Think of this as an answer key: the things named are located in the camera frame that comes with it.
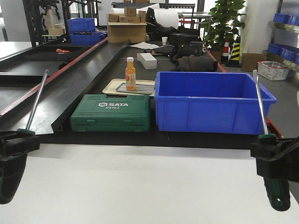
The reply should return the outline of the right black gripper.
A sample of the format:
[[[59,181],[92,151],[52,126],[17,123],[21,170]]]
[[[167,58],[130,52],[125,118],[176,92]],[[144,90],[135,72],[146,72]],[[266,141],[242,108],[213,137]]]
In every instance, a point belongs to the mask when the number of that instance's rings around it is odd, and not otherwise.
[[[256,171],[259,176],[299,181],[298,138],[259,136],[257,142],[252,144],[250,155],[256,159]]]

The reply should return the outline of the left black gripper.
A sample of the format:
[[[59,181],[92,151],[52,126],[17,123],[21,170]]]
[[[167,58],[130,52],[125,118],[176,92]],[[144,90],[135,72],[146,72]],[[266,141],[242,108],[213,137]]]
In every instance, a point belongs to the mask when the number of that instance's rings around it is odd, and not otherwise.
[[[39,137],[33,131],[0,132],[1,161],[16,159],[39,148]]]

